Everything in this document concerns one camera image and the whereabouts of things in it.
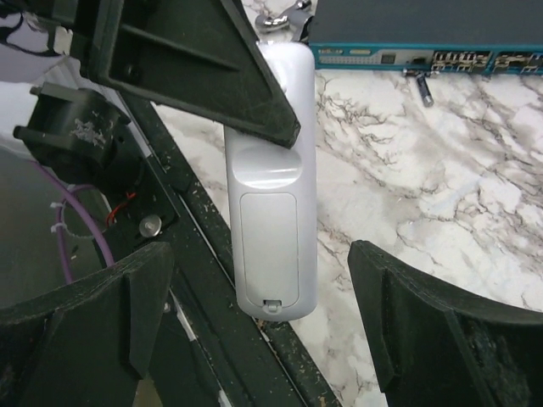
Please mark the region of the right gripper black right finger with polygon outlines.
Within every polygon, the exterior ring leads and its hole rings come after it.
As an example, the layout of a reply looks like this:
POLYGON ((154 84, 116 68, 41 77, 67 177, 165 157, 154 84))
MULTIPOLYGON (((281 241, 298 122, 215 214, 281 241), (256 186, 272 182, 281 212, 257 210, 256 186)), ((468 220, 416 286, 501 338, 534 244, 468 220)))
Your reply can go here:
POLYGON ((539 406, 542 315, 470 293, 368 241, 348 266, 391 406, 539 406))

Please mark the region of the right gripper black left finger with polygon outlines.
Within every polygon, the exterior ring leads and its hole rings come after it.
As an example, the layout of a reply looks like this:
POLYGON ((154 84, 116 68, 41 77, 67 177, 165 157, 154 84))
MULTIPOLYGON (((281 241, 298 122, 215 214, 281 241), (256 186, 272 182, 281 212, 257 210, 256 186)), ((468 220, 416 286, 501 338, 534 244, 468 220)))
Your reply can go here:
POLYGON ((1 311, 3 406, 130 406, 174 266, 167 243, 1 311))

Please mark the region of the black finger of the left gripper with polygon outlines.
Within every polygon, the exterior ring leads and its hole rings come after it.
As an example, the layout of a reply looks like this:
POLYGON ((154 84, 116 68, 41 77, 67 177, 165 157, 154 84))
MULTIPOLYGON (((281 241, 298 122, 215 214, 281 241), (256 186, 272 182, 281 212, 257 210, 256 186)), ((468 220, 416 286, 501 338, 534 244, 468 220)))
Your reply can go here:
POLYGON ((300 123, 238 1, 102 1, 91 81, 291 148, 300 123))

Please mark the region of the white remote control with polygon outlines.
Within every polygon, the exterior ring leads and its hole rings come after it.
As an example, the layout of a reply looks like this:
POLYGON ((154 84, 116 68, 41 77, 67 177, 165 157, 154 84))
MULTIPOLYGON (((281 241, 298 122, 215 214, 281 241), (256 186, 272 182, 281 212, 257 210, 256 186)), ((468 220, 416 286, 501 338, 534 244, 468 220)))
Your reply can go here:
POLYGON ((260 50, 301 124, 279 147, 225 128, 237 302, 265 321, 293 321, 317 304, 315 61, 299 42, 260 50))

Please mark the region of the AAA battery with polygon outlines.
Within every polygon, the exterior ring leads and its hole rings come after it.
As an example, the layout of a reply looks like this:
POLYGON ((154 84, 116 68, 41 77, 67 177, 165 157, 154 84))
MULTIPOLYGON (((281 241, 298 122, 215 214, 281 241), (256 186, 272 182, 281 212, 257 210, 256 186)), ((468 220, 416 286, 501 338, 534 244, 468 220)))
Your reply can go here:
POLYGON ((425 73, 419 72, 416 75, 416 83, 417 83, 417 89, 423 101, 423 106, 426 108, 429 108, 434 105, 434 99, 431 94, 431 91, 429 90, 426 78, 427 78, 427 75, 425 73))

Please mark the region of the white battery cover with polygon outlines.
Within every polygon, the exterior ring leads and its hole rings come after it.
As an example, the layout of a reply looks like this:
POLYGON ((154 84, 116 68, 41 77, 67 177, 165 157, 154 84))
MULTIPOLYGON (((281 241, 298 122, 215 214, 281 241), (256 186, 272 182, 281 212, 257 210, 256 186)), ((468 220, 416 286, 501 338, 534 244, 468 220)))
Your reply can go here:
POLYGON ((248 300, 274 315, 299 299, 296 199, 247 193, 240 202, 248 300))

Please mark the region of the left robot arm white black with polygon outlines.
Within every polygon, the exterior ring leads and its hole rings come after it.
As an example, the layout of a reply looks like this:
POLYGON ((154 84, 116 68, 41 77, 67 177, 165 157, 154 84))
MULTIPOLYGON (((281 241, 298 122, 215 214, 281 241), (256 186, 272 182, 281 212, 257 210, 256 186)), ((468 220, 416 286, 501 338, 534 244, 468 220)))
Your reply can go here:
POLYGON ((88 88, 32 87, 35 108, 13 140, 72 184, 123 193, 143 175, 127 148, 117 92, 219 122, 284 148, 300 122, 239 1, 4 1, 1 66, 19 82, 77 61, 88 88))

